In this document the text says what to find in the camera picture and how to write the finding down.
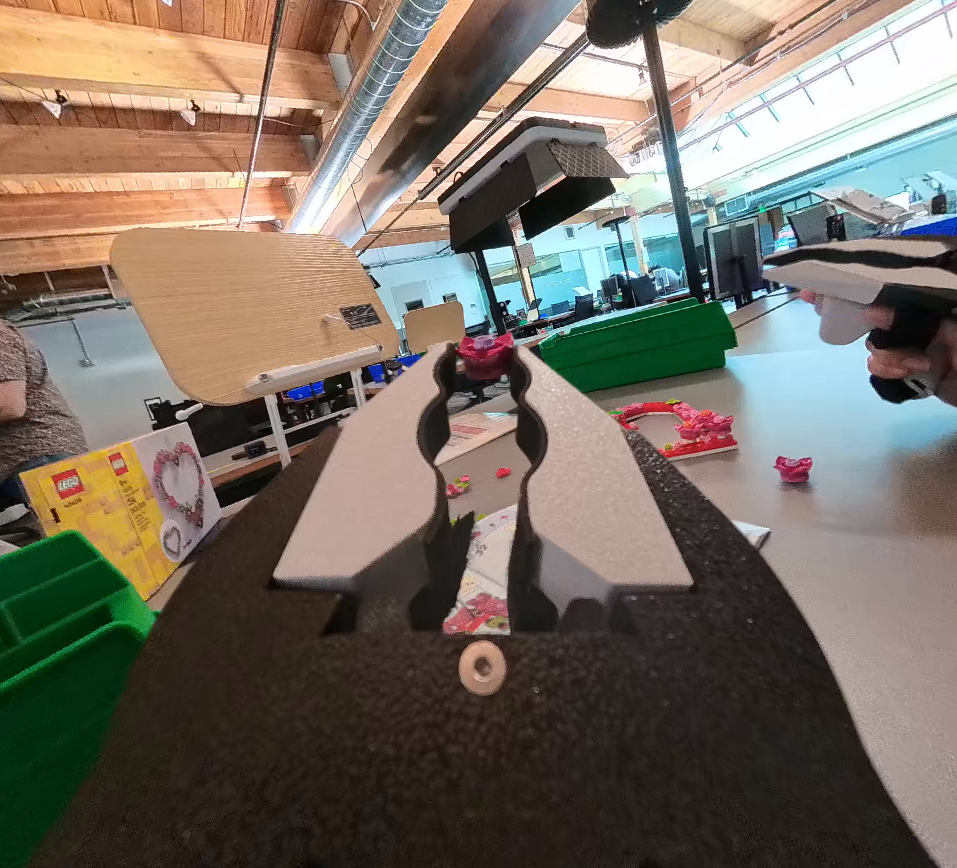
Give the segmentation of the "green plastic bin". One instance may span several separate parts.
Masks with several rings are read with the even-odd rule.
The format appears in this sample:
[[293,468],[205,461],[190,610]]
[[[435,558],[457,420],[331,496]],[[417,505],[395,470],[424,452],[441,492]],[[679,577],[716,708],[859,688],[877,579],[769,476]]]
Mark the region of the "green plastic bin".
[[724,308],[690,298],[593,317],[537,348],[548,367],[589,394],[721,369],[737,346]]
[[1,865],[24,866],[96,760],[156,616],[83,535],[1,560]]

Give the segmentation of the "yellow lego box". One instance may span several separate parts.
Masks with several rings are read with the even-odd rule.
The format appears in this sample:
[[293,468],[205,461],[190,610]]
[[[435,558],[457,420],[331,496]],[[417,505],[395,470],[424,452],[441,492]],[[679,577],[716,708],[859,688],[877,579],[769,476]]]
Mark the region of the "yellow lego box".
[[20,479],[46,535],[78,531],[145,600],[222,519],[185,422],[28,470]]

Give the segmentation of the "grey overhead panel on pole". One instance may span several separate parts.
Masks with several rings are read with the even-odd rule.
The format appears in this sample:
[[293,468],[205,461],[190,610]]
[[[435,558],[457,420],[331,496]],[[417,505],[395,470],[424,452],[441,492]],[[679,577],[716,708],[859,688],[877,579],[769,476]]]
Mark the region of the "grey overhead panel on pole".
[[469,255],[489,301],[493,324],[524,313],[521,253],[544,316],[572,312],[595,290],[601,244],[559,242],[573,218],[611,197],[627,173],[607,148],[603,127],[543,117],[521,121],[438,197],[453,253]]

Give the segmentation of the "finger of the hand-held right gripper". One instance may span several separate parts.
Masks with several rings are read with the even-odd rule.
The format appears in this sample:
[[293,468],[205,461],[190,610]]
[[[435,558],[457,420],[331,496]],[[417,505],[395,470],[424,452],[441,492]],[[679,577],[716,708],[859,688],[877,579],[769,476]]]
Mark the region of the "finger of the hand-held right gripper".
[[883,267],[804,259],[765,264],[764,277],[787,287],[860,304],[956,299],[955,274],[938,266]]
[[954,237],[915,236],[832,240],[799,246],[765,259],[766,273],[772,269],[818,262],[837,266],[860,265],[881,270],[936,268],[956,272]]

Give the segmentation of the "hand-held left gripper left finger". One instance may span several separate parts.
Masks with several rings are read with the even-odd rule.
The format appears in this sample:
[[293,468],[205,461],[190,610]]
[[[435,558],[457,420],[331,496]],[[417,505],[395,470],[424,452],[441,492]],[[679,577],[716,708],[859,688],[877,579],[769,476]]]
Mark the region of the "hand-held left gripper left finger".
[[456,363],[453,344],[434,345],[345,421],[273,571],[278,587],[341,596],[366,632],[392,616],[442,631],[475,528],[472,512],[450,515],[436,466]]

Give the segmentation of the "black computer monitor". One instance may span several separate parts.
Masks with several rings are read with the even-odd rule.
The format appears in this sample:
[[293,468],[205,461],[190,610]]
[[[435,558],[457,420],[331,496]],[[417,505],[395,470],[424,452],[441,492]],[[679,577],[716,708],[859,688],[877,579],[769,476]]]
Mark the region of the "black computer monitor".
[[707,226],[703,252],[711,300],[751,304],[765,287],[759,222],[756,218]]

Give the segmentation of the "white printed paper sheet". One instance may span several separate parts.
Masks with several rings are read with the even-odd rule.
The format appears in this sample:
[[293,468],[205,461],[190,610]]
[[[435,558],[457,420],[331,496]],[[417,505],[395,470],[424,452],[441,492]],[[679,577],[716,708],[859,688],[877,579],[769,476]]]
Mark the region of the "white printed paper sheet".
[[450,436],[447,444],[435,458],[435,465],[467,455],[504,435],[513,433],[518,426],[518,416],[510,412],[464,411],[450,415]]

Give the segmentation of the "red lego heart frame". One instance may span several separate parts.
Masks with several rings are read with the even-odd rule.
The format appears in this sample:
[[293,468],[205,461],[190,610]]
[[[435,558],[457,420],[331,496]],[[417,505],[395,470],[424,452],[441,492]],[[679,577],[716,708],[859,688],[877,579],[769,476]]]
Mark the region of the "red lego heart frame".
[[635,430],[640,420],[651,417],[674,420],[676,438],[657,452],[674,462],[738,450],[733,434],[735,418],[712,409],[697,409],[676,398],[633,403],[608,411],[624,430]]

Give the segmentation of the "silver air duct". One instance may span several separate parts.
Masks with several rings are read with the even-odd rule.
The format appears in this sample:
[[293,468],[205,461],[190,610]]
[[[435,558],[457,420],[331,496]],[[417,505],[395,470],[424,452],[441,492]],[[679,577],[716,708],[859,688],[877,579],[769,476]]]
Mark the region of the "silver air duct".
[[306,234],[410,70],[450,0],[387,0],[285,232]]

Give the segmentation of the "large dark air duct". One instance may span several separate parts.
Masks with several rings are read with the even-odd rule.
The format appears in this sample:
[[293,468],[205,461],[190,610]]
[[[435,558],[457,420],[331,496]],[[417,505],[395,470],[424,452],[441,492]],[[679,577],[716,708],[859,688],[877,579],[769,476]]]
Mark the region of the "large dark air duct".
[[455,27],[442,18],[423,49],[432,61],[380,121],[378,142],[319,233],[354,244],[448,147],[582,0],[473,0]]

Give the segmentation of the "wooden tilting stand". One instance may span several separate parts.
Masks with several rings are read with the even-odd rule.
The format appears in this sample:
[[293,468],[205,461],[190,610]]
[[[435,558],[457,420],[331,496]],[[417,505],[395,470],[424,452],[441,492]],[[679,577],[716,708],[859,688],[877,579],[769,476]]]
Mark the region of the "wooden tilting stand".
[[210,406],[264,398],[281,466],[290,389],[396,357],[373,279],[339,240],[308,234],[137,228],[111,264],[176,386]]
[[403,317],[408,349],[423,354],[434,345],[465,339],[464,309],[458,300],[415,309]]

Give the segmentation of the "open lego instruction booklet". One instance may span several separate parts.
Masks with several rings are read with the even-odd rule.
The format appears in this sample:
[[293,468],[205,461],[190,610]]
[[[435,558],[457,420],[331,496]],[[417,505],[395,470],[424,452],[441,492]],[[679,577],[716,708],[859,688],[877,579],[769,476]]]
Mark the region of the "open lego instruction booklet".
[[443,621],[443,635],[509,635],[507,576],[517,513],[512,504],[476,516],[461,585]]

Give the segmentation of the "black pole with ribbed disc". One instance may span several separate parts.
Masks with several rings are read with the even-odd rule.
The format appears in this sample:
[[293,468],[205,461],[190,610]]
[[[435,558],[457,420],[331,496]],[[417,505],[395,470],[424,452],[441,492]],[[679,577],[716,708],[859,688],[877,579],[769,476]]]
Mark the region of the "black pole with ribbed disc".
[[585,35],[591,45],[603,50],[631,45],[637,39],[644,45],[686,282],[690,295],[706,302],[658,37],[659,27],[679,17],[692,1],[591,0],[586,7]]

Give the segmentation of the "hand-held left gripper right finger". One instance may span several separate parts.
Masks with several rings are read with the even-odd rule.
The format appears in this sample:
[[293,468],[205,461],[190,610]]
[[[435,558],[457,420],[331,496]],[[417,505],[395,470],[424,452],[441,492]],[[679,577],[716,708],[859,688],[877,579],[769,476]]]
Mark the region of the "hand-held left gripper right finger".
[[607,620],[694,579],[625,431],[527,348],[512,352],[520,483],[507,575],[513,633],[551,632],[575,606]]

